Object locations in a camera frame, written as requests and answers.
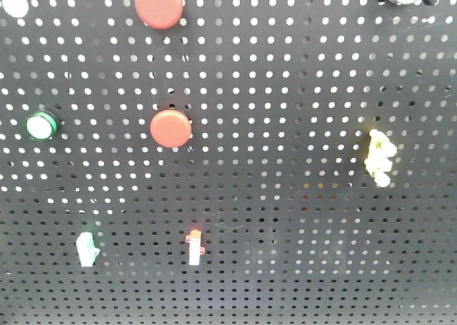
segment white clip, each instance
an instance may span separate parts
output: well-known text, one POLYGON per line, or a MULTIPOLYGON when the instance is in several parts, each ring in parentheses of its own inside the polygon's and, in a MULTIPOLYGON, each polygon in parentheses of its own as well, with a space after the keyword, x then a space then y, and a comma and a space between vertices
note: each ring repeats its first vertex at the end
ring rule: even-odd
POLYGON ((189 243, 189 266, 199 266, 200 255, 205 253, 205 248, 201 246, 201 231, 192 230, 186 236, 186 243, 189 243))
POLYGON ((373 129, 370 136, 365 167, 378 186, 387 187, 391 183, 391 178, 386 172, 392 171, 392 161, 388 158, 397 155, 397 147, 381 131, 373 129))
POLYGON ((81 266, 94 266, 95 258, 99 255, 100 249, 94 246, 94 237, 90 232, 83 232, 76 240, 81 266))

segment black pegboard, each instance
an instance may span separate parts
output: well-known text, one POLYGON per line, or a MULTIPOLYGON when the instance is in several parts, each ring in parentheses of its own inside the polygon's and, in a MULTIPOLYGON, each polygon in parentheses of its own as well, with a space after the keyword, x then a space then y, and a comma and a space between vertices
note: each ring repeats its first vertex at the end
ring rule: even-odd
POLYGON ((133 2, 0 9, 0 322, 454 324, 457 0, 186 0, 167 31, 133 2), (149 135, 170 104, 179 150, 149 135))

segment red-tipped white clip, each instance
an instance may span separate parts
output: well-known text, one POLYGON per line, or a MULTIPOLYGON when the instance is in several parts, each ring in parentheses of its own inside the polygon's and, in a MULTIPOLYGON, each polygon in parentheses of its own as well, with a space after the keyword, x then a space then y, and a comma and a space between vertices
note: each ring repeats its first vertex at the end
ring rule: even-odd
POLYGON ((201 246, 201 231, 192 230, 186 236, 186 243, 189 243, 189 266, 199 266, 200 255, 205 253, 205 248, 201 246))

